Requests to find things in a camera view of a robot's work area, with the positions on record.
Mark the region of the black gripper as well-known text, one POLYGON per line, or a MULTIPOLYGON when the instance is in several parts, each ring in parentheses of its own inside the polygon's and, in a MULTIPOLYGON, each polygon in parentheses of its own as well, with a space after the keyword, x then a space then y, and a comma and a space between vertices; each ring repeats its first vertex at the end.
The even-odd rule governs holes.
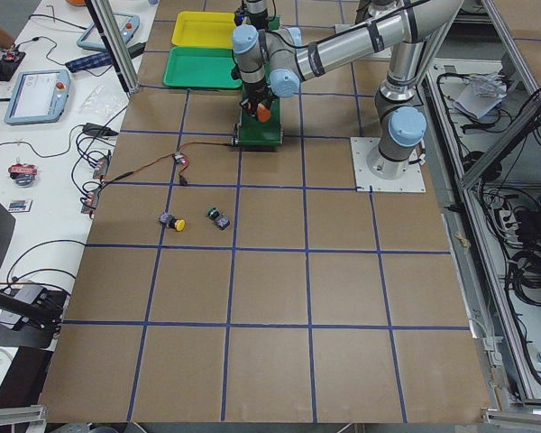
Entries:
POLYGON ((243 100, 240 102, 240 107, 244 115, 255 118, 256 105, 263 101, 263 117, 271 118, 272 104, 276 99, 275 95, 271 95, 266 80, 243 82, 243 100))

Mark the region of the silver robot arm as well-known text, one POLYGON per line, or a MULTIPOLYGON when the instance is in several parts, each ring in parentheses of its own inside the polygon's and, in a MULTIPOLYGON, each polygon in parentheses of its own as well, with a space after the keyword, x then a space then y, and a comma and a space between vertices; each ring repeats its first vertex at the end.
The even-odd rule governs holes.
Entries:
POLYGON ((405 106, 412 106, 419 81, 455 16, 459 1, 361 1, 355 23, 320 41, 303 42, 296 27, 272 30, 263 1, 247 1, 243 23, 232 33, 235 66, 232 75, 242 81, 240 106, 249 117, 237 129, 243 139, 249 130, 259 131, 277 123, 294 133, 339 136, 355 127, 371 132, 374 123, 348 119, 350 106, 336 92, 320 91, 318 97, 303 97, 297 121, 290 113, 275 115, 280 100, 299 94, 304 82, 326 82, 326 74, 346 69, 357 82, 374 86, 376 122, 387 128, 390 119, 405 106))
POLYGON ((247 21, 257 29, 267 29, 269 23, 269 12, 265 0, 245 0, 247 21))

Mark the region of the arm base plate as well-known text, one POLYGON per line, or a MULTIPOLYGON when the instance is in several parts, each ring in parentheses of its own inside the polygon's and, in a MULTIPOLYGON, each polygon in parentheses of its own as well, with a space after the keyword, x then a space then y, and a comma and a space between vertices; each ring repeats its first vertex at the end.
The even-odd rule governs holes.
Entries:
POLYGON ((386 160, 379 137, 351 137, 355 188, 358 192, 426 193, 420 157, 413 149, 409 159, 386 160))

